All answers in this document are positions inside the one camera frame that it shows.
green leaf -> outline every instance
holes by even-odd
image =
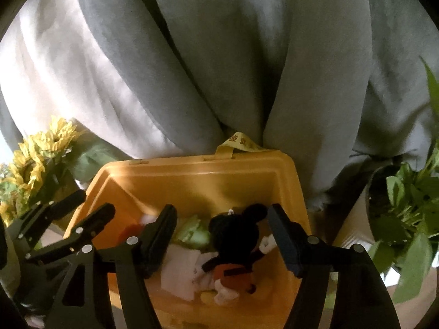
[[[435,146],[433,147],[432,155],[426,162],[427,169],[437,169],[439,166],[439,140],[437,139],[435,142]]]
[[[379,273],[386,273],[395,260],[394,249],[382,241],[373,244],[368,253]]]
[[[9,183],[7,181],[0,182],[0,201],[8,201],[10,194],[18,190],[15,184]]]
[[[396,267],[402,268],[404,266],[407,251],[409,250],[410,245],[411,242],[407,242],[404,246],[394,246]]]
[[[413,184],[410,184],[410,193],[412,196],[413,203],[416,206],[422,206],[424,204],[424,194]]]
[[[396,177],[403,183],[411,183],[413,181],[414,172],[408,163],[401,164],[401,168],[396,173]]]
[[[190,249],[205,249],[210,244],[210,232],[198,215],[193,215],[176,231],[173,242]]]
[[[398,208],[405,196],[404,184],[396,176],[387,177],[385,180],[387,183],[387,193],[390,204],[395,208]]]
[[[425,234],[414,237],[401,270],[401,278],[393,295],[394,303],[402,303],[416,297],[421,291],[422,281],[433,261],[433,251]]]
[[[436,78],[428,64],[422,57],[420,58],[424,64],[425,72],[427,73],[427,85],[429,87],[430,105],[432,106],[436,117],[439,118],[439,84],[437,83]]]
[[[439,198],[439,178],[438,177],[428,177],[422,179],[417,187],[430,198]]]
[[[419,208],[424,214],[425,226],[427,228],[427,235],[431,236],[439,233],[439,204],[429,202]]]
[[[424,221],[422,221],[422,222],[420,222],[417,226],[416,226],[416,230],[418,231],[418,232],[422,232],[423,234],[425,234],[425,235],[429,235],[429,227],[427,226],[427,224],[424,222]]]
[[[130,157],[118,148],[87,132],[76,141],[72,151],[65,155],[63,161],[74,179],[88,182],[107,163],[128,159]]]
[[[370,227],[374,237],[385,243],[400,243],[407,240],[403,223],[397,217],[381,216],[371,219]]]

orange plastic container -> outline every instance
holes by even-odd
[[[94,239],[98,249],[116,245],[124,228],[137,223],[143,214],[157,215],[167,203],[175,206],[179,217],[213,217],[253,203],[280,203],[290,219],[310,233],[296,168],[280,151],[109,163],[91,183],[87,200],[76,210],[67,234],[106,202],[114,204],[116,215]],[[261,237],[271,233],[266,220],[260,223],[260,229]],[[300,281],[287,271],[278,249],[258,261],[254,271],[256,285],[260,279],[273,281],[271,295],[263,301],[251,295],[241,297],[233,308],[174,297],[161,290],[159,272],[146,285],[165,328],[282,328]],[[108,277],[111,302],[120,307],[116,276]]]

stuffed toy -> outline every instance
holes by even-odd
[[[242,214],[229,211],[213,217],[209,223],[212,245],[218,256],[195,269],[195,276],[213,271],[214,301],[226,305],[239,297],[240,293],[252,294],[256,286],[252,280],[253,264],[276,247],[273,235],[264,237],[259,248],[254,250],[259,239],[257,223],[267,216],[267,207],[253,204]]]

yellow handle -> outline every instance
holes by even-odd
[[[239,149],[245,152],[269,151],[269,149],[265,149],[257,145],[246,134],[243,134],[242,132],[235,132],[227,141],[217,147],[214,159],[230,159],[232,158],[234,149]]]

white glove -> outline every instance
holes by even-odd
[[[239,297],[239,293],[237,291],[224,287],[220,279],[215,281],[215,290],[218,292],[218,294],[213,300],[219,306],[225,306],[230,301]]]
[[[273,250],[274,248],[276,248],[277,244],[276,244],[276,240],[274,239],[273,234],[271,234],[270,236],[264,236],[261,240],[261,243],[259,244],[259,250],[266,255],[267,253],[269,253],[271,250]]]

